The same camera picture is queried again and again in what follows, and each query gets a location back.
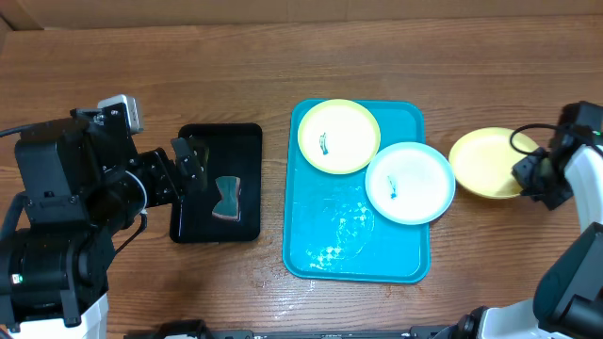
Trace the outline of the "yellow-green plate bottom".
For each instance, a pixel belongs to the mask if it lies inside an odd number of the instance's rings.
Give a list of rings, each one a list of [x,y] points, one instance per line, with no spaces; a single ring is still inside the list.
[[[488,199],[518,197],[522,188],[512,169],[525,156],[511,147],[512,132],[508,128],[486,127],[459,138],[448,154],[457,182]]]

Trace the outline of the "green bow-shaped sponge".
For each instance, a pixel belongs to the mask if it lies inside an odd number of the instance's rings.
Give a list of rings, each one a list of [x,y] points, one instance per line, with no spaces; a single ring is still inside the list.
[[[238,222],[240,220],[240,184],[236,176],[221,176],[216,180],[220,200],[212,210],[215,218]]]

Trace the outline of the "light blue plate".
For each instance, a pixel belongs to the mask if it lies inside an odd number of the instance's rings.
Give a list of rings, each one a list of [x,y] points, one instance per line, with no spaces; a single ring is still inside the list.
[[[448,210],[456,179],[447,159],[433,147],[400,142],[375,155],[367,167],[365,187],[382,216],[398,224],[421,225]]]

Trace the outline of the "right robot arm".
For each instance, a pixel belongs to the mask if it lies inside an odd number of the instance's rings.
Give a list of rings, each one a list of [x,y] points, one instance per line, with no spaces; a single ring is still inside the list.
[[[602,335],[602,108],[566,105],[547,148],[522,151],[510,169],[520,193],[554,210],[576,202],[580,235],[546,272],[533,299],[481,306],[439,338],[599,338]]]

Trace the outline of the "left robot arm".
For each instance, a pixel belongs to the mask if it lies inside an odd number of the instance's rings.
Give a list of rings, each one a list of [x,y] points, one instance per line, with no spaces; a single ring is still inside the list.
[[[14,338],[103,338],[113,236],[200,189],[200,152],[179,137],[174,159],[138,153],[126,119],[96,110],[18,132],[24,191],[1,228],[1,322]]]

